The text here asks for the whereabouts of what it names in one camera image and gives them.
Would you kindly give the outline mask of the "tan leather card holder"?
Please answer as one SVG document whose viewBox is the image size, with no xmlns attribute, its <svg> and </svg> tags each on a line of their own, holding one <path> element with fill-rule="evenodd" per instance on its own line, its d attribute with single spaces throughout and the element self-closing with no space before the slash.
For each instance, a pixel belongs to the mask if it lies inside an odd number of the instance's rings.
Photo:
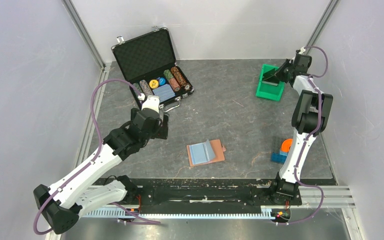
<svg viewBox="0 0 384 240">
<path fill-rule="evenodd" d="M 220 139 L 187 145 L 186 150 L 190 167 L 225 161 L 226 148 Z"/>
</svg>

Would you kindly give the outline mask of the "black credit card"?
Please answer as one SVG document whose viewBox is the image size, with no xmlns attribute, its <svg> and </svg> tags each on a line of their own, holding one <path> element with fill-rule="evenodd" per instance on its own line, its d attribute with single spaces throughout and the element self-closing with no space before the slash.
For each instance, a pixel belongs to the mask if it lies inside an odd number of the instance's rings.
<svg viewBox="0 0 384 240">
<path fill-rule="evenodd" d="M 278 86 L 280 84 L 280 80 L 274 76 L 267 76 L 262 79 L 262 83 L 270 86 Z"/>
</svg>

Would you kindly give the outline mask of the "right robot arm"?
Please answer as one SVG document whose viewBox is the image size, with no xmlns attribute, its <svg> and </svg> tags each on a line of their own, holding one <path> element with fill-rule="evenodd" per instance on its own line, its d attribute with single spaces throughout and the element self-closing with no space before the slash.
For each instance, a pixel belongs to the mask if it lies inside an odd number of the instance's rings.
<svg viewBox="0 0 384 240">
<path fill-rule="evenodd" d="M 313 76 L 308 74 L 311 63 L 310 55 L 298 51 L 294 58 L 286 59 L 280 67 L 262 74 L 262 83 L 271 87 L 290 84 L 299 94 L 291 117 L 291 146 L 285 163 L 266 192 L 268 199 L 277 205 L 297 202 L 305 159 L 313 142 L 327 127 L 334 100 L 331 94 L 321 91 Z"/>
</svg>

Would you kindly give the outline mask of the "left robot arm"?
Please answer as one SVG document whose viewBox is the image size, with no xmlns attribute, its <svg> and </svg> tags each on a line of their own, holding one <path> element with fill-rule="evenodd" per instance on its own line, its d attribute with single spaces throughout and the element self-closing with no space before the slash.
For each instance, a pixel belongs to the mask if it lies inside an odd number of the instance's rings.
<svg viewBox="0 0 384 240">
<path fill-rule="evenodd" d="M 49 224 L 49 231 L 59 235 L 97 208 L 120 201 L 131 204 L 136 200 L 137 186 L 125 175 L 108 186 L 87 191 L 104 173 L 144 148 L 150 139 L 167 139 L 167 113 L 132 108 L 130 114 L 130 120 L 111 130 L 93 154 L 72 172 L 51 186 L 40 184 L 33 190 L 38 208 L 33 231 L 37 235 L 48 233 L 48 230 L 38 230 L 40 216 Z"/>
</svg>

